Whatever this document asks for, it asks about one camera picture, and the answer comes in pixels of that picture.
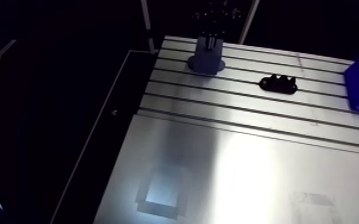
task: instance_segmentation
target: black background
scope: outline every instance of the black background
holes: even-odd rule
[[[236,3],[244,18],[250,3]],[[164,35],[194,37],[189,29],[193,4],[150,1],[157,46]],[[237,42],[242,25],[232,24],[225,41]],[[140,2],[0,0],[0,49],[12,38],[17,43],[0,61],[0,201],[21,223],[48,223],[128,49],[147,49]],[[245,44],[354,60],[359,1],[261,0]],[[141,56],[131,57],[132,64],[136,59],[153,65],[153,59]],[[75,185],[86,182],[84,170],[96,167],[92,174],[101,181],[92,176],[86,183],[98,186],[97,192],[86,192],[87,200],[96,199],[79,203],[83,187],[73,186],[59,220],[67,221],[64,214],[81,220],[89,205],[83,221],[91,222],[114,158],[95,165],[104,153],[119,151],[150,72],[147,65],[140,68],[145,69],[125,74],[144,73],[142,78],[119,82],[109,101],[111,107],[125,105],[125,118],[101,124],[91,146],[99,149],[97,156],[88,155],[75,178]],[[131,102],[120,89],[132,95]],[[101,146],[112,138],[107,133],[115,133],[106,126],[117,127],[113,151]],[[71,207],[73,201],[81,209]]]

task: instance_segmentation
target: aluminum table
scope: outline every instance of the aluminum table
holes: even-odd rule
[[[352,61],[226,43],[204,76],[195,43],[166,37],[94,223],[359,223]],[[272,73],[299,91],[260,89]]]

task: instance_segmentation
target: black bracket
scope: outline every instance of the black bracket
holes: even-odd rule
[[[279,92],[282,94],[294,94],[298,87],[296,85],[296,78],[288,79],[287,76],[280,76],[278,79],[276,75],[272,74],[270,77],[265,77],[259,82],[260,88],[270,92]]]

